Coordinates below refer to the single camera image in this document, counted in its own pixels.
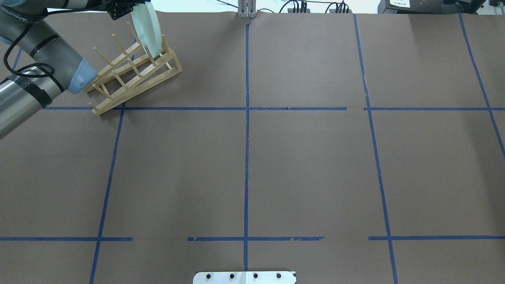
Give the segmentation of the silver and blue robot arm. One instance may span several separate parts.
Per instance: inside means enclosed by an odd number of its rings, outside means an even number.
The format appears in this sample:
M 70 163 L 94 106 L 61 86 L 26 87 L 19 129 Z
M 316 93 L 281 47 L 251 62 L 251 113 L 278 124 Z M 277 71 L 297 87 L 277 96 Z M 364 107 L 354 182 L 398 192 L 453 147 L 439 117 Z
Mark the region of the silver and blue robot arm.
M 97 77 L 88 61 L 45 18 L 56 14 L 104 11 L 113 20 L 144 0 L 2 0 L 1 137 L 7 136 L 65 91 L 78 94 Z

